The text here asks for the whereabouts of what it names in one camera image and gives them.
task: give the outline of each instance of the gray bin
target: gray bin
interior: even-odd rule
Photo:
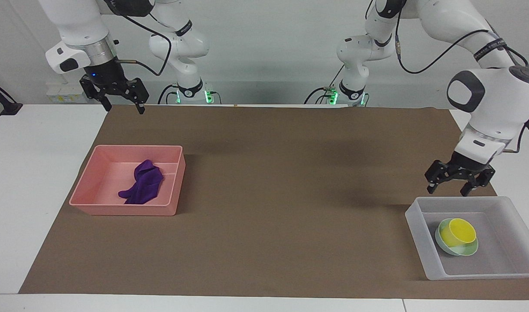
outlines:
[[[529,230],[507,197],[419,197],[405,217],[429,280],[529,278]],[[474,226],[475,255],[451,256],[437,245],[434,233],[447,218]]]

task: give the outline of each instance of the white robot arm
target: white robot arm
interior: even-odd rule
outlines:
[[[174,30],[175,33],[162,34],[167,39],[155,38],[156,35],[151,37],[151,51],[173,66],[177,74],[177,86],[182,95],[192,101],[206,102],[206,94],[201,91],[203,81],[198,76],[197,66],[189,58],[206,55],[209,50],[208,43],[201,33],[193,30],[191,21],[179,7],[180,0],[104,2],[113,14],[126,18],[147,16],[152,12],[160,24]],[[100,101],[109,111],[112,106],[106,95],[120,95],[133,101],[142,114],[149,94],[141,79],[129,81],[124,76],[121,65],[140,62],[118,59],[114,48],[117,41],[110,39],[110,32],[101,18],[102,0],[39,0],[39,3],[49,20],[57,26],[62,39],[46,52],[52,69],[62,74],[83,68],[86,75],[80,83],[88,98]]]
[[[425,174],[429,193],[442,182],[462,179],[467,183],[461,194],[467,196],[489,183],[495,173],[490,161],[529,119],[529,68],[514,63],[504,40],[469,0],[376,0],[367,17],[367,34],[347,38],[338,48],[346,67],[336,90],[340,102],[361,103],[369,76],[364,62],[386,59],[393,52],[401,61],[399,38],[393,33],[400,14],[419,18],[430,37],[467,49],[480,65],[481,69],[461,71],[450,81],[450,103],[472,118],[450,162],[437,160]]]

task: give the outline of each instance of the translucent plastic bin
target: translucent plastic bin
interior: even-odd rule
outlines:
[[[126,205],[118,192],[131,188],[134,169],[146,159],[164,176],[159,195],[143,205]],[[181,146],[96,146],[70,205],[90,215],[175,215],[184,171]]]
[[[405,213],[429,280],[529,278],[529,230],[507,197],[419,197]],[[469,221],[478,252],[448,255],[434,233],[447,218]]]

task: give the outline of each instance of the brown table mat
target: brown table mat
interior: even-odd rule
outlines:
[[[183,146],[178,214],[66,200],[20,293],[528,300],[529,279],[425,277],[404,213],[459,134],[436,109],[116,105],[94,146]]]

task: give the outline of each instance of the white wall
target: white wall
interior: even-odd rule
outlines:
[[[197,60],[203,78],[228,103],[301,103],[316,87],[327,85],[341,63],[336,46],[345,37],[364,34],[369,0],[185,0],[195,27],[211,39],[211,52]],[[472,0],[506,39],[529,59],[529,0]],[[149,34],[119,16],[105,16],[122,59],[139,59],[153,68],[160,60],[148,49]],[[162,30],[150,18],[142,22]],[[433,41],[418,20],[404,20],[400,37],[403,61],[410,69],[427,65],[447,43]],[[20,101],[45,103],[45,81],[61,81],[50,71],[44,50],[59,41],[58,32],[36,0],[0,0],[0,84]],[[370,104],[383,107],[447,107],[451,77],[476,63],[456,48],[422,75],[408,75],[395,56],[369,64]],[[125,65],[128,77],[141,77],[156,101],[173,81],[171,71],[153,77]],[[81,71],[66,75],[77,83]]]

